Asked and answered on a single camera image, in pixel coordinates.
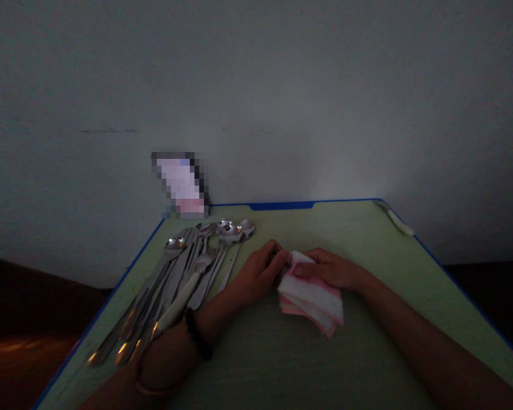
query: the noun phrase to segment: right hand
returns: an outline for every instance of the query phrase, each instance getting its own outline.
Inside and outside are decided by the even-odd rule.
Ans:
[[[329,285],[357,291],[362,285],[363,278],[370,274],[361,266],[321,248],[312,249],[304,254],[316,263],[297,265],[294,274],[300,277],[317,276]]]

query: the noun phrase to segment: wooden floor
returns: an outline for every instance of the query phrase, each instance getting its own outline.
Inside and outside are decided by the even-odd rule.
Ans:
[[[447,269],[513,344],[513,262]],[[111,290],[0,260],[0,409],[28,409]]]

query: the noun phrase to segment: finger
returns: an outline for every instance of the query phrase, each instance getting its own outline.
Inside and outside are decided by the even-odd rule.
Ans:
[[[293,273],[300,277],[321,277],[327,270],[326,266],[319,264],[298,264]]]
[[[264,244],[263,247],[259,249],[258,252],[262,252],[264,255],[268,255],[274,251],[275,247],[281,248],[275,239],[270,239],[268,242],[266,242],[266,244]]]
[[[329,252],[325,251],[321,248],[315,248],[311,251],[304,252],[304,255],[310,257],[315,260],[317,263],[329,262]]]
[[[269,266],[260,274],[261,276],[267,279],[274,279],[279,272],[283,269],[283,267],[287,264],[289,260],[290,254],[287,251],[279,252],[272,262],[270,262]]]

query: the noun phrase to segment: blue table edge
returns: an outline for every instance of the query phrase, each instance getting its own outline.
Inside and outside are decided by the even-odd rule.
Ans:
[[[295,209],[311,209],[314,207],[314,205],[318,202],[356,202],[356,201],[369,201],[369,200],[383,200],[381,198],[362,198],[362,199],[331,199],[331,200],[316,200],[316,201],[299,201],[299,202],[262,202],[262,203],[234,203],[234,204],[211,204],[210,207],[222,207],[222,206],[239,206],[239,205],[247,205],[249,208],[251,208],[252,211],[275,211],[275,210],[295,210]],[[395,212],[393,211],[399,219],[403,221],[403,219]],[[105,303],[101,306],[93,320],[89,323],[89,325],[85,328],[84,333],[81,335],[80,339],[76,342],[70,353],[68,354],[67,358],[64,360],[63,364],[61,364],[61,367],[55,375],[51,378],[49,383],[47,384],[46,388],[43,390],[43,392],[38,397],[38,400],[36,401],[36,404],[33,407],[33,410],[36,410],[41,403],[46,398],[47,394],[49,393],[51,387],[54,385],[54,383],[57,381],[57,379],[61,376],[61,373],[63,372],[64,368],[67,367],[68,362],[70,359],[76,354],[76,351],[78,350],[78,347],[80,347],[81,343],[84,341],[86,336],[89,334],[91,329],[93,328],[93,325],[95,322],[99,319],[101,316],[101,313],[104,311],[104,309],[107,307],[110,300],[114,297],[116,294],[116,291],[121,286],[121,283],[124,281],[124,279],[127,277],[127,275],[131,272],[131,269],[137,263],[137,260],[139,260],[139,257],[142,255],[150,241],[154,238],[154,235],[156,232],[160,229],[162,224],[164,223],[165,219],[162,219],[156,229],[154,229],[154,232],[150,235],[144,246],[141,248],[133,262],[131,262],[131,265],[129,268],[125,271],[124,275],[121,277],[120,281],[117,283],[117,285],[114,287],[114,290],[110,293]],[[494,329],[494,331],[502,338],[502,340],[506,343],[507,346],[513,351],[513,344],[503,335],[502,332],[496,327],[496,325],[488,318],[488,316],[481,310],[481,308],[471,299],[471,297],[466,293],[465,290],[460,286],[458,282],[452,277],[452,275],[441,265],[441,263],[437,260],[437,258],[431,253],[431,251],[426,247],[426,245],[423,244],[423,242],[418,238],[418,236],[414,236],[414,238],[418,241],[421,247],[424,248],[424,250],[427,252],[427,254],[435,261],[437,265],[443,270],[443,272],[450,278],[450,280],[456,285],[456,287],[462,292],[462,294],[471,302],[473,307],[477,309],[477,311],[481,314],[481,316],[486,320],[486,322]]]

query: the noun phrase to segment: green table surface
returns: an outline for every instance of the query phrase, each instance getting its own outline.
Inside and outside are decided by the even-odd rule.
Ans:
[[[247,256],[274,238],[287,250],[321,247],[364,266],[431,323],[513,386],[513,350],[414,237],[401,234],[371,200],[317,202],[310,209],[253,211],[213,207],[211,220],[256,224]],[[116,368],[87,359],[142,287],[168,238],[209,220],[168,219],[43,393],[39,409],[77,408]],[[231,249],[206,300],[214,297]],[[173,408],[435,408],[418,377],[357,295],[343,293],[345,325],[332,339],[308,319],[280,312],[276,290],[241,312],[174,397]]]

